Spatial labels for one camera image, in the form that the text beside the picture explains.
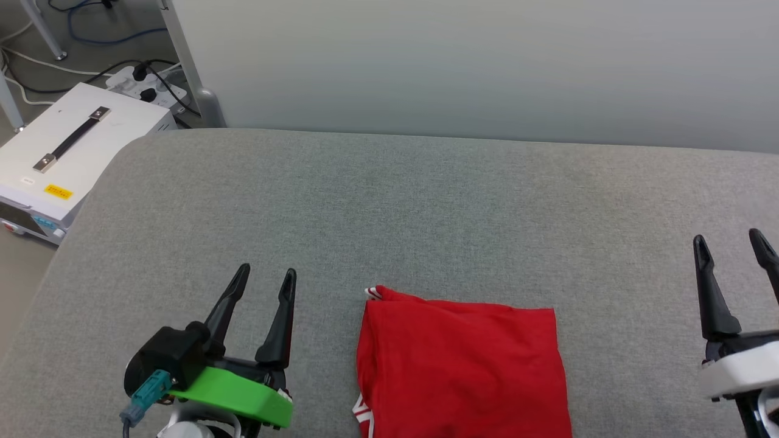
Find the yellow label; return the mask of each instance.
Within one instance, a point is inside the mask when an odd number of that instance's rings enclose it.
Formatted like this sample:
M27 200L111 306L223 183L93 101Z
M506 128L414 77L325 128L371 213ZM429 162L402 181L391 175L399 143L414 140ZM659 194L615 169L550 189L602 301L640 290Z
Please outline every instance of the yellow label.
M58 198L62 198L64 200L67 200L70 196L73 195L73 192L71 192L70 190L65 190L62 187L57 187L54 184L49 184L48 187L44 189L44 192L57 196Z

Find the white cable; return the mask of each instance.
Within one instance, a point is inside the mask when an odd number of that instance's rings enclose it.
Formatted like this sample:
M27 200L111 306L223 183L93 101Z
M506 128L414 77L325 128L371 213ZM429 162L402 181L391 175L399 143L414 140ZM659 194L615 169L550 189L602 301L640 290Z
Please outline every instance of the white cable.
M13 80L13 79L11 79L11 78L9 78L9 77L7 77L7 76L5 75L5 71L6 71L7 69L8 69L8 67L5 67L5 68L2 70L3 79L5 79L5 80L7 80L8 82L10 82L10 83L12 83L12 84L16 85L16 86L17 86L17 87L18 87L18 88L19 88L19 89L22 91L22 100L24 101L24 103L25 103L25 104L28 104L28 105L46 105L46 106L48 106L48 105L53 105L53 104L54 104L54 102L49 102L49 101L31 101L30 99L28 99L28 98L27 98L27 91L26 91L26 90L24 90L24 87L22 87L22 84L21 84L21 83L18 83L18 82L16 82L15 80Z
M13 53L16 56L19 56L20 58L25 58L27 61L35 62L36 64L46 65L47 67L52 67L53 69L62 70L63 72L73 73L75 75L84 75L84 76L96 76L99 75L100 72L82 72L80 70L72 70L72 69L66 69L65 67L60 67L59 65L49 64L48 62L38 61L35 58L31 58L24 53L19 53L18 51L15 51L11 48L7 48L6 46L0 46L0 49L5 50L7 52ZM103 76L113 76L114 73L103 73Z

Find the power strip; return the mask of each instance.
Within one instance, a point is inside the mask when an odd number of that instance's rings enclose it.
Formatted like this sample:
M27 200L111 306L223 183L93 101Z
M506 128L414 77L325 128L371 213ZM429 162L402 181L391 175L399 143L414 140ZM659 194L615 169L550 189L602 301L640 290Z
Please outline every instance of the power strip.
M174 114L181 114L186 111L181 104L179 104L171 94L170 91L165 88L162 81L160 81L153 73L146 75L143 80L135 80L132 77L134 67L125 67L124 69L116 72L112 77L106 79L105 84L109 91L114 93L124 94L126 96L133 97L140 101L144 101L141 97L141 93L146 90L154 90L156 96L154 100L150 101L151 104L168 108ZM189 105L189 95L181 88L168 84L176 93L176 96L185 104Z

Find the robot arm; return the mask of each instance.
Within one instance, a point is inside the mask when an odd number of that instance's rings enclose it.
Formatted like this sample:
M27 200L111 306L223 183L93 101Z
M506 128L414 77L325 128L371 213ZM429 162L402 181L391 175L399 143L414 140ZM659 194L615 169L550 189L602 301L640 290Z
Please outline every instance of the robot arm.
M284 370L289 366L297 274L287 271L273 324L250 361L224 355L224 337L249 271L247 263L238 268L205 323L194 321L184 330L162 327L133 356L125 371L131 403L120 415L125 432L153 403L173 404L176 399L159 438L256 438L261 426L289 426L292 399ZM199 420L229 424L234 432Z
M749 230L749 240L779 301L779 257L759 230ZM693 252L700 326L707 340L700 389L712 401L736 402L748 438L779 438L779 415L767 409L767 402L779 397L779 330L741 333L714 278L714 259L702 235L693 240Z

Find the white power supply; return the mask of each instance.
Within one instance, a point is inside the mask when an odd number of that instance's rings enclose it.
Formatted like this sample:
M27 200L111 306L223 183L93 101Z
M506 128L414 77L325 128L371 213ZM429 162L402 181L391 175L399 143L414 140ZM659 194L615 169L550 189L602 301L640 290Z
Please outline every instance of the white power supply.
M76 85L0 147L0 221L59 245L87 193L127 143L177 129L166 108Z

